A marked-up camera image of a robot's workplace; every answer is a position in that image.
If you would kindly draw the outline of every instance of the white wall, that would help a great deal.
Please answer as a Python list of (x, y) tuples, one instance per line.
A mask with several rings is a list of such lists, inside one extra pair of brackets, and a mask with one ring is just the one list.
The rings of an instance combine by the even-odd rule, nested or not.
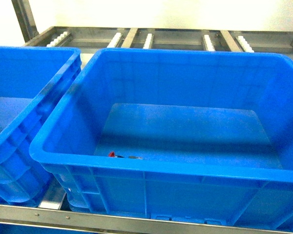
[(35, 9), (37, 26), (54, 14), (57, 26), (293, 31), (293, 0), (30, 0), (30, 3)]
[(11, 0), (0, 0), (0, 45), (23, 44), (24, 39)]

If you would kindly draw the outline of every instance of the red object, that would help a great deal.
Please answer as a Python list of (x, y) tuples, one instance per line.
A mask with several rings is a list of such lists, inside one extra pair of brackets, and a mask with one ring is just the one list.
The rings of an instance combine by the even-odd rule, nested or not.
[(114, 151), (111, 151), (109, 154), (108, 154), (109, 157), (115, 157), (115, 152)]

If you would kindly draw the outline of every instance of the stainless steel rack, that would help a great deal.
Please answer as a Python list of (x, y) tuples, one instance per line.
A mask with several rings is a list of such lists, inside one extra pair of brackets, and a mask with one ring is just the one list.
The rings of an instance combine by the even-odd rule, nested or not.
[[(293, 32), (249, 32), (159, 28), (98, 28), (52, 26), (37, 31), (28, 0), (12, 0), (26, 44), (79, 47), (82, 67), (107, 46), (146, 49), (281, 53), (293, 59)], [(0, 223), (111, 234), (280, 234), (284, 232), (182, 223), (99, 214), (69, 209), (65, 191), (54, 179), (38, 208), (0, 205)]]

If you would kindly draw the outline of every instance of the small object in crate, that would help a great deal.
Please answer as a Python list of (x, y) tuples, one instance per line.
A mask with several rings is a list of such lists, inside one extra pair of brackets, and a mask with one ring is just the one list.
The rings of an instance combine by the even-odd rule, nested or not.
[(108, 154), (109, 157), (121, 157), (121, 158), (124, 158), (123, 156), (120, 156), (120, 155), (116, 155), (114, 151), (111, 151), (109, 154)]
[[(125, 158), (123, 156), (120, 156), (120, 155), (116, 155), (114, 151), (111, 151), (109, 154), (108, 154), (109, 157), (120, 157), (120, 158)], [(132, 158), (132, 159), (142, 159), (141, 157), (137, 157), (137, 156), (129, 156), (128, 158)]]
[(128, 158), (132, 158), (132, 159), (142, 159), (141, 157), (137, 157), (137, 156), (129, 156)]

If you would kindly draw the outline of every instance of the plastic crate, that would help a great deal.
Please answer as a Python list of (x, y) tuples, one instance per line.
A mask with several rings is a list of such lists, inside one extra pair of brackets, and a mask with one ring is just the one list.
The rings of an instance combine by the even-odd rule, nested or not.
[(101, 50), (30, 154), (75, 211), (293, 231), (293, 61)]
[(50, 174), (29, 145), (80, 65), (78, 49), (0, 47), (0, 203), (39, 204)]

